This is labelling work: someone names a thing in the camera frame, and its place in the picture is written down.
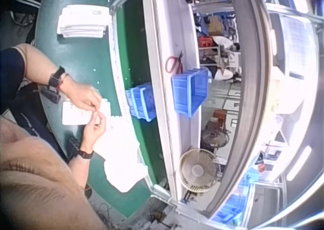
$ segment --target desk fan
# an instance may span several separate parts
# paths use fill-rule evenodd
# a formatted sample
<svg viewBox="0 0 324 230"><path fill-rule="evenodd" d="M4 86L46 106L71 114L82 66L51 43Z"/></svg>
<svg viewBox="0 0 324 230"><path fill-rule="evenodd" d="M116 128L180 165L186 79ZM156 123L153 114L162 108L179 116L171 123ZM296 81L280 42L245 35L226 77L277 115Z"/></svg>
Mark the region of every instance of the desk fan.
<svg viewBox="0 0 324 230"><path fill-rule="evenodd" d="M181 184L190 192L204 193L218 181L220 164L208 150L192 148L182 155L179 165Z"/></svg>

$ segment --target red scissors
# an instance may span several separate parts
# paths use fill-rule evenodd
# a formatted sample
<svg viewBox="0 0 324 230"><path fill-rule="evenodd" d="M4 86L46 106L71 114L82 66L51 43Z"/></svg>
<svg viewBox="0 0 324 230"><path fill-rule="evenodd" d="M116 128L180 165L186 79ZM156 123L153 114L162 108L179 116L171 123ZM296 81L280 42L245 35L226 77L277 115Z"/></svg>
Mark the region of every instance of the red scissors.
<svg viewBox="0 0 324 230"><path fill-rule="evenodd" d="M181 51L179 57L170 56L166 61L166 72L171 74L176 69L176 74L182 74L183 73L183 65L181 63L181 58L183 57L183 53ZM172 62L170 60L173 60L173 64L171 66L171 69L168 69L169 62Z"/></svg>

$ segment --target white paper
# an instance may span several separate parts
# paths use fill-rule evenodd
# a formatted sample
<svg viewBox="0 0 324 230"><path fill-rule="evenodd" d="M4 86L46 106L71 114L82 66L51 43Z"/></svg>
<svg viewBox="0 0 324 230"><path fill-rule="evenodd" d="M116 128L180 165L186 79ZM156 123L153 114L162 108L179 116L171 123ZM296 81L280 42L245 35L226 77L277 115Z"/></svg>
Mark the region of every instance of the white paper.
<svg viewBox="0 0 324 230"><path fill-rule="evenodd" d="M105 115L106 119L111 116L110 113L110 102L107 99L102 99L100 103L99 111ZM63 102L62 109L62 124L63 125L86 125L91 118L92 111L83 110L77 108L70 101Z"/></svg>
<svg viewBox="0 0 324 230"><path fill-rule="evenodd" d="M148 175L147 166L138 162L138 148L139 142L128 121L118 116L107 119L106 132L94 145L94 151L106 160L107 180L122 193Z"/></svg>

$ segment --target shelf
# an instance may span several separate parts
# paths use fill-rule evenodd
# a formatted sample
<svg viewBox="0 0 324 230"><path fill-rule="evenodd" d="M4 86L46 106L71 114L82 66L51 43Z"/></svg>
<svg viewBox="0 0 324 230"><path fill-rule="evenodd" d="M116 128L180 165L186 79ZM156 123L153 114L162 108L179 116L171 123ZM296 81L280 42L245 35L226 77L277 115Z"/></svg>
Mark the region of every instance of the shelf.
<svg viewBox="0 0 324 230"><path fill-rule="evenodd" d="M198 44L191 5L185 0L143 0L145 30L159 135L171 196L182 197L176 178L180 157L190 146L198 147L201 108L191 117L175 112L171 77L165 71L170 56L183 52L184 71L199 68Z"/></svg>
<svg viewBox="0 0 324 230"><path fill-rule="evenodd" d="M218 46L214 46L214 47L203 47L203 48L199 48L199 50L208 50L208 49L217 49L219 48Z"/></svg>

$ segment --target workbench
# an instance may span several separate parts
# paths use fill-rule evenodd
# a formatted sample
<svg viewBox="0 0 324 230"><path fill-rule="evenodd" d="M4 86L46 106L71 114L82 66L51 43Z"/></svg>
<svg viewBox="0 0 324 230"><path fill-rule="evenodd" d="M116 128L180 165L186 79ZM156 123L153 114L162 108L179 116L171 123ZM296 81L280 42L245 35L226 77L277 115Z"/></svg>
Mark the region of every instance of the workbench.
<svg viewBox="0 0 324 230"><path fill-rule="evenodd" d="M120 24L118 36L125 89L150 81L145 30L142 30L144 18L141 3L142 0L131 0L117 14ZM65 39L56 34L62 9L73 4L106 6L107 0L42 0L36 26L36 47L57 66L63 66L77 82L90 84L98 89L102 97L110 102L111 115L120 116L121 111L111 70L108 35L103 39ZM67 153L67 139L73 135L81 141L84 127L62 125L64 98L61 98L58 104L54 104L43 95L40 97L53 133L63 151ZM133 119L133 125L140 142L140 157L149 168L149 180L157 183L165 174L164 163L159 156L161 145L157 121L147 123ZM155 150L149 152L148 147L153 147ZM143 179L129 192L120 193L107 181L103 163L104 160L95 153L90 163L88 184L115 210L129 217L148 200L149 186Z"/></svg>

